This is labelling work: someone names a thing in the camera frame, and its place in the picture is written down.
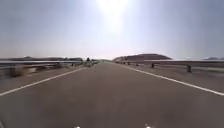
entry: guardrail post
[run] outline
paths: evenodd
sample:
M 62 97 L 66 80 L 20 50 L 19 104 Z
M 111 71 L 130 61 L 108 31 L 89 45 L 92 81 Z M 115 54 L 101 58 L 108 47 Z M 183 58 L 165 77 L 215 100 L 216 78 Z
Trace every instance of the guardrail post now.
M 61 63 L 60 62 L 57 62 L 56 67 L 57 68 L 61 68 L 62 67 Z
M 151 68 L 154 68 L 154 67 L 155 67 L 155 64 L 152 63 L 152 64 L 151 64 Z
M 9 68 L 9 75 L 10 76 L 15 76 L 15 69 L 16 69 L 16 65 L 15 64 L 10 64 L 10 68 Z
M 187 65 L 187 72 L 191 73 L 191 66 Z

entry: haze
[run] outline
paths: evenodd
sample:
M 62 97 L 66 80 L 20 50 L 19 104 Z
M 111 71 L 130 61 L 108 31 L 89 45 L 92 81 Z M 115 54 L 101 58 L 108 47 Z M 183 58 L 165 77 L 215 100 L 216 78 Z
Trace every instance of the haze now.
M 222 0 L 1 0 L 0 57 L 224 56 Z

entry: mountain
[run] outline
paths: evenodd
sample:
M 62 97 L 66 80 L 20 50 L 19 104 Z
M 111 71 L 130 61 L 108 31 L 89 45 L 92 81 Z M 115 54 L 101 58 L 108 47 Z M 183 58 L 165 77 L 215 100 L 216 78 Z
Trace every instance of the mountain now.
M 122 60 L 170 60 L 171 58 L 159 55 L 159 54 L 138 54 L 131 56 L 121 56 L 114 59 L 114 61 L 122 61 Z
M 209 57 L 209 58 L 204 59 L 204 60 L 224 60 L 224 57 L 222 57 L 222 58 L 218 58 L 218 57 Z
M 23 58 L 0 58 L 0 61 L 82 61 L 82 58 L 62 58 L 62 57 L 46 57 L 46 58 L 33 58 L 30 56 Z

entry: tree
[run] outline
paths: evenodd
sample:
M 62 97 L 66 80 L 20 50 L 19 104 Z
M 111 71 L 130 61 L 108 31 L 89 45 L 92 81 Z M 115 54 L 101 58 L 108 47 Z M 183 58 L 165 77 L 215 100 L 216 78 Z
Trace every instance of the tree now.
M 89 57 L 86 59 L 86 61 L 90 61 Z

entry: asphalt road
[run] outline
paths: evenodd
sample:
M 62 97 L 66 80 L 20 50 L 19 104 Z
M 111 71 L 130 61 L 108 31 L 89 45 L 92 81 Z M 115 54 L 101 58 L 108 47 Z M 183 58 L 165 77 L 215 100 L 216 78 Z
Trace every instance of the asphalt road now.
M 52 79 L 1 95 L 0 120 L 4 127 L 144 128 L 145 124 L 154 128 L 224 127 L 224 96 L 210 90 L 110 63 L 77 72 L 71 70 L 63 72 L 64 75 L 55 74 L 58 77 L 51 74 L 48 77 Z M 40 80 L 41 76 L 34 75 L 32 80 Z M 13 88 L 23 87 L 24 82 L 20 82 Z M 200 83 L 197 86 L 210 87 Z

